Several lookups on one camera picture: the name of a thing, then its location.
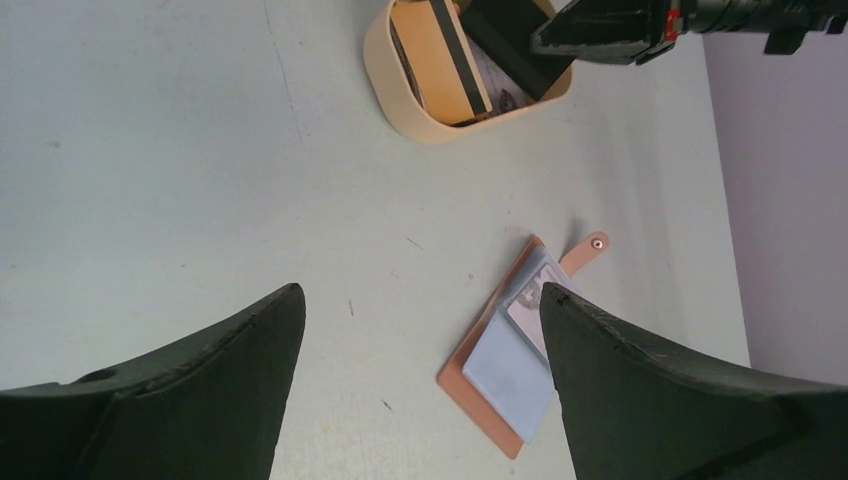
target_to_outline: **tabletop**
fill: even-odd
[[[575,65],[442,146],[383,117],[383,0],[0,6],[0,388],[70,382],[300,283],[273,479],[572,478],[560,406],[506,459],[435,377],[529,235],[611,248],[599,306],[747,364],[703,47]]]

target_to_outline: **brown leather wallet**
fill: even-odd
[[[480,336],[483,334],[483,330],[486,329],[486,325],[489,324],[489,320],[495,311],[495,304],[504,294],[507,285],[509,285],[518,271],[521,270],[521,266],[527,261],[527,257],[533,253],[533,250],[536,247],[544,245],[542,239],[539,237],[534,236],[530,239],[530,242],[524,247],[524,250],[522,250],[512,267],[510,267],[500,285],[495,289],[495,292],[489,299],[489,303],[486,305],[485,310],[483,310],[483,314],[480,315],[480,318],[477,319],[477,322],[474,323],[471,330],[462,339],[459,346],[453,352],[453,355],[448,359],[445,366],[442,367],[438,377],[436,377],[436,383],[442,387],[442,390],[511,459],[515,459],[518,456],[518,452],[524,446],[524,441],[521,440],[521,437],[515,433],[509,424],[506,423],[489,402],[465,378],[462,374],[462,367],[471,355],[471,351],[477,345],[477,341],[480,340]],[[603,232],[594,232],[563,255],[559,264],[566,275],[572,277],[578,270],[603,253],[608,247],[609,237]]]

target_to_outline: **leather strap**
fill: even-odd
[[[569,278],[609,248],[609,237],[604,232],[593,232],[569,250],[559,261],[559,266]]]

